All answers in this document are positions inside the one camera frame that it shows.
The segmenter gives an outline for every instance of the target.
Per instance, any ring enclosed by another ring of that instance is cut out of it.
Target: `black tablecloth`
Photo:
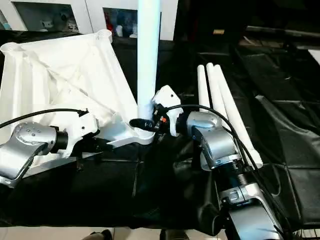
[[[0,31],[0,44],[74,33]],[[137,42],[115,54],[137,97]],[[2,70],[4,56],[0,55]],[[292,226],[320,225],[320,66],[305,50],[160,41],[156,89],[198,103],[197,66],[220,64],[259,151],[264,180]],[[129,226],[210,233],[217,213],[210,173],[186,137],[130,144],[25,178],[0,201],[2,226]]]

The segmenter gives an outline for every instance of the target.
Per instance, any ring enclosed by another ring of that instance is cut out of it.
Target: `white tube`
[[[218,85],[220,88],[220,92],[222,95],[222,99],[223,99],[223,103],[224,103],[224,107],[225,107],[228,119],[230,123],[233,125],[240,140],[244,143],[244,145],[249,150],[255,164],[258,166],[258,168],[261,168],[263,166],[262,159],[259,153],[255,150],[254,146],[252,145],[252,142],[250,140],[250,137],[248,135],[244,122],[240,116],[240,113],[238,111],[234,98],[232,97],[232,94],[228,87],[225,76],[221,70],[221,67],[219,65],[215,65],[214,69],[215,69],[215,75],[217,77]]]
[[[227,112],[225,109],[224,100],[222,99],[222,95],[221,95],[220,88],[219,88],[216,70],[214,68],[214,65],[211,62],[209,62],[206,65],[206,72],[208,74],[208,81],[209,81],[213,109],[218,111],[225,118],[228,119]],[[225,128],[227,128],[228,130],[230,130],[230,127],[224,121],[222,122],[222,125]]]
[[[206,81],[206,73],[205,67],[203,65],[199,65],[197,67],[198,73],[198,96],[199,96],[199,104],[205,107],[210,108],[209,94],[207,88]],[[201,109],[200,112],[207,112],[207,110]]]
[[[161,0],[138,0],[138,117],[152,119],[155,95]]]

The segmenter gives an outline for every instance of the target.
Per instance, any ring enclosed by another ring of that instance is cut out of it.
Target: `cabinet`
[[[12,30],[92,33],[85,0],[0,0]]]
[[[138,0],[86,0],[86,3],[94,32],[109,29],[120,37],[137,37]],[[174,38],[177,7],[178,0],[161,0],[161,40]]]
[[[161,0],[161,40],[174,38],[177,7],[178,0]],[[6,29],[82,34],[109,29],[119,37],[138,37],[138,0],[0,0],[0,11]]]

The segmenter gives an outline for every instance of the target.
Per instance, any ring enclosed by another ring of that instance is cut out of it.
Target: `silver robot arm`
[[[244,164],[234,137],[223,128],[222,119],[211,112],[174,110],[178,96],[169,86],[153,99],[152,120],[132,119],[131,126],[172,136],[188,135],[197,141],[204,157],[201,168],[212,171],[220,200],[225,232],[232,240],[282,240],[282,228],[257,184],[252,168]]]
[[[53,153],[62,159],[68,158],[83,136],[98,130],[98,122],[89,112],[75,119],[64,131],[36,122],[18,124],[9,141],[0,145],[0,183],[14,188],[35,156]]]

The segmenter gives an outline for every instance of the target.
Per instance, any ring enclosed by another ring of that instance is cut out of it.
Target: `black fabric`
[[[70,33],[0,32],[1,43]],[[136,39],[113,48],[137,97]],[[197,66],[220,64],[264,167],[264,181],[295,229],[320,225],[320,66],[305,50],[161,41],[157,90],[170,85],[198,103]],[[217,216],[211,173],[183,136],[130,144],[25,178],[3,189],[2,226],[129,226],[211,233]]]

